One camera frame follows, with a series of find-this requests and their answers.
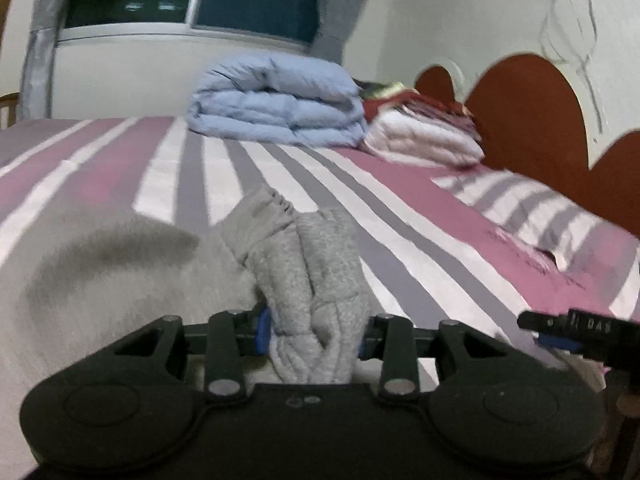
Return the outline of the red folded blankets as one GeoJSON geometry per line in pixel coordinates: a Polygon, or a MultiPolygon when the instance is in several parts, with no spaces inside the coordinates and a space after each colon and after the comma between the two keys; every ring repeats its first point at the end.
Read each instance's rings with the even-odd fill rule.
{"type": "Polygon", "coordinates": [[[408,110],[410,114],[418,117],[439,120],[460,129],[472,136],[474,140],[482,140],[477,131],[474,116],[464,105],[456,101],[442,102],[430,96],[424,96],[416,89],[409,88],[399,81],[381,84],[355,79],[355,82],[362,99],[364,119],[368,124],[373,122],[382,110],[398,108],[398,110],[408,110]]]}

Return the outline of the white folded quilt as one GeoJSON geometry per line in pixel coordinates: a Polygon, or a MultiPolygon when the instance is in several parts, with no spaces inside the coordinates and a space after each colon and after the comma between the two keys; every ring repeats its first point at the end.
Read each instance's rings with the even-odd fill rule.
{"type": "Polygon", "coordinates": [[[469,133],[438,119],[420,118],[401,110],[378,114],[360,146],[386,162],[425,167],[469,167],[485,157],[469,133]]]}

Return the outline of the grey pants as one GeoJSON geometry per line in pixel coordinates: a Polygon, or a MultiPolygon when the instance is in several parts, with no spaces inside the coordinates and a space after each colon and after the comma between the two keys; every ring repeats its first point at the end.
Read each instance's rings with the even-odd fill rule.
{"type": "Polygon", "coordinates": [[[305,375],[352,377],[347,346],[378,300],[341,211],[300,214],[258,188],[199,236],[128,211],[45,212],[1,271],[2,477],[32,462],[17,422],[28,387],[162,315],[201,322],[253,307],[266,270],[254,257],[278,240],[296,272],[290,312],[311,329],[299,345],[305,375]]]}

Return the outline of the light blue folded duvet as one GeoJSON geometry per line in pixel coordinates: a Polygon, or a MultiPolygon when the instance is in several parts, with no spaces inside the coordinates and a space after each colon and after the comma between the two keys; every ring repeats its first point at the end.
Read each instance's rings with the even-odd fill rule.
{"type": "Polygon", "coordinates": [[[306,148],[354,148],[367,133],[359,89],[341,65],[268,51],[209,66],[186,123],[203,136],[306,148]]]}

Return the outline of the wooden chair by door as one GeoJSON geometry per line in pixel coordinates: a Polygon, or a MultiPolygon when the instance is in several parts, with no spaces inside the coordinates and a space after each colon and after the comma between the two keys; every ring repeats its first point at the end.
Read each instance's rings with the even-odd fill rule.
{"type": "Polygon", "coordinates": [[[0,128],[6,129],[16,123],[17,107],[20,94],[11,92],[0,96],[0,128]]]}

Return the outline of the red wooden headboard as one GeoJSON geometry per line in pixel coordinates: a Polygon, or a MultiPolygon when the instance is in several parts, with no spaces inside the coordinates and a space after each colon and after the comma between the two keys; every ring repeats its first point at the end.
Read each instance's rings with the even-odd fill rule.
{"type": "Polygon", "coordinates": [[[504,58],[480,76],[463,104],[478,122],[487,167],[540,181],[639,233],[639,130],[590,164],[577,96],[550,62],[533,53],[504,58]]]}

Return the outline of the grey curtain left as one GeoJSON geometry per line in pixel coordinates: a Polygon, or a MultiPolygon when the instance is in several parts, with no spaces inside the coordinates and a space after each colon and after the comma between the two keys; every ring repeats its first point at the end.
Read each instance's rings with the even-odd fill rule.
{"type": "Polygon", "coordinates": [[[20,117],[51,116],[55,45],[68,0],[34,0],[20,89],[20,117]]]}

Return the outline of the striped pink grey bedsheet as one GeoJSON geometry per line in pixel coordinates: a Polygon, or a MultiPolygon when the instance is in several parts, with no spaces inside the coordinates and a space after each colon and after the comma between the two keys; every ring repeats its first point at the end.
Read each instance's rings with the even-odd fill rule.
{"type": "Polygon", "coordinates": [[[268,184],[300,211],[341,207],[357,232],[376,310],[431,326],[454,318],[525,349],[525,310],[613,315],[439,188],[443,176],[350,151],[202,138],[180,119],[37,120],[1,135],[1,271],[43,214],[66,204],[128,211],[202,235],[268,184]]]}

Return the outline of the striped pillow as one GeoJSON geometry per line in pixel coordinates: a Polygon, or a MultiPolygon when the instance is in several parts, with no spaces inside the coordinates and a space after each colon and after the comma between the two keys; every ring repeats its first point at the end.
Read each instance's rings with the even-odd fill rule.
{"type": "Polygon", "coordinates": [[[433,182],[514,240],[547,255],[561,274],[583,282],[598,307],[626,320],[639,313],[639,239],[631,232],[508,170],[433,182]]]}

